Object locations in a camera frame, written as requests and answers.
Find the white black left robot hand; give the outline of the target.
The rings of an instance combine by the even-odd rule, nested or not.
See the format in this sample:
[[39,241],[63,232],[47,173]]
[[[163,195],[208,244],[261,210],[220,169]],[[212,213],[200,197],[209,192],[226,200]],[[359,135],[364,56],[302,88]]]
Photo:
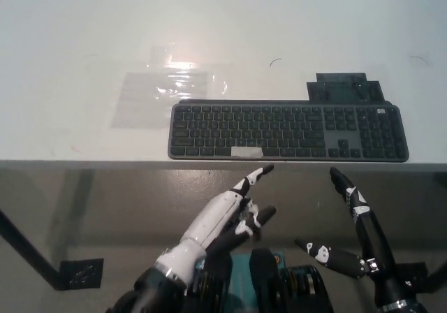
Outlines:
[[260,210],[247,195],[250,188],[273,168],[273,165],[259,168],[231,189],[212,198],[179,243],[162,253],[154,267],[164,277],[188,286],[198,262],[231,252],[259,233],[275,215],[276,208],[270,205]]

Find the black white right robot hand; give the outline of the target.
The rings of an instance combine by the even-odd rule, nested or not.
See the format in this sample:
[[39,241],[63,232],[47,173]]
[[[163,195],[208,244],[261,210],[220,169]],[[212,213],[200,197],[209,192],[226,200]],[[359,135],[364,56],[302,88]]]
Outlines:
[[414,301],[416,295],[399,277],[392,250],[373,209],[357,186],[340,170],[332,167],[330,178],[349,209],[362,255],[301,238],[296,238],[294,243],[332,271],[353,279],[368,276],[374,283],[374,302],[378,308]]

